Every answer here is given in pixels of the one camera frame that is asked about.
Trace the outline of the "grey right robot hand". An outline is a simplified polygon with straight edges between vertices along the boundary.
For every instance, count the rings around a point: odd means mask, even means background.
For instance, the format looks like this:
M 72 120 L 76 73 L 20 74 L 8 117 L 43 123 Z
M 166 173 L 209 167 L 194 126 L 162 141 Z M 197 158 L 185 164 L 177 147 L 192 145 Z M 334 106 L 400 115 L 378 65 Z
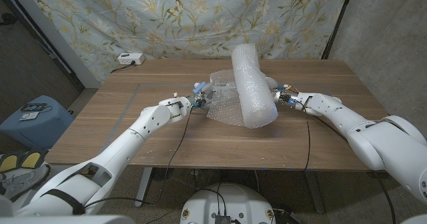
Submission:
M 298 91 L 292 85 L 279 85 L 272 77 L 266 77 L 266 81 L 274 98 L 274 103 L 286 105 L 297 110 L 303 109 L 303 105 L 298 99 Z

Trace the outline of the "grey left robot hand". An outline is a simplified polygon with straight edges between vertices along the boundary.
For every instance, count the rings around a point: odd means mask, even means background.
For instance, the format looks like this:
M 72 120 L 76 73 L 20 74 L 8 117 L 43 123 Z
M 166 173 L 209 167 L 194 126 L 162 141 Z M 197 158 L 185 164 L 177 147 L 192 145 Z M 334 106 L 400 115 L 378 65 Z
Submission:
M 212 102 L 214 92 L 213 83 L 195 83 L 192 90 L 193 95 L 187 96 L 187 99 L 193 108 L 203 109 L 204 107 L 209 107 Z

